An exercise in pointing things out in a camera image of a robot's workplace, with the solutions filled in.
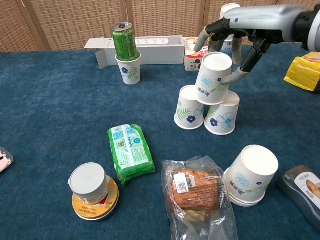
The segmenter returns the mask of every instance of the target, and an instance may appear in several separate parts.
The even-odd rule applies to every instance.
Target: green soda can
[[[111,27],[117,58],[120,61],[130,62],[139,57],[135,30],[129,22],[119,22]]]

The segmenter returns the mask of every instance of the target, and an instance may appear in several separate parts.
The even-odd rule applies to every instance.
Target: blue flower print
[[[241,173],[241,172],[238,172],[236,175],[235,175],[235,180],[238,184],[240,184],[243,188],[246,188],[249,186],[249,182],[248,180],[246,179],[246,177]]]
[[[210,87],[212,85],[212,80],[207,75],[201,77],[201,83],[204,87]]]
[[[196,116],[188,116],[186,120],[192,124],[196,120]]]
[[[227,112],[223,116],[218,116],[216,120],[218,121],[218,123],[221,125],[222,128],[227,129],[232,127],[234,121],[236,120],[236,116],[237,116],[236,112],[234,113]]]
[[[215,120],[214,118],[211,118],[210,123],[211,123],[211,126],[212,126],[212,127],[218,126],[218,121]]]
[[[127,74],[127,73],[128,73],[128,69],[126,69],[125,67],[121,68],[121,70],[122,70],[122,72],[123,72],[124,74]]]

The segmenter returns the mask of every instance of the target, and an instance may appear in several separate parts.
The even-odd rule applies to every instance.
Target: plastic bag
[[[223,170],[208,156],[162,162],[172,240],[237,240]]]
[[[118,179],[126,181],[156,171],[149,146],[140,126],[128,124],[108,130],[114,168]]]

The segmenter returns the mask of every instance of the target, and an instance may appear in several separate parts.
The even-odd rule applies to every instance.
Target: yellow package
[[[304,90],[320,92],[320,53],[310,52],[296,57],[284,80]]]

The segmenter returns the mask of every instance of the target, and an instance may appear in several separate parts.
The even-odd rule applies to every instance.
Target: pink object
[[[14,161],[14,157],[3,147],[0,147],[0,173],[9,167]]]

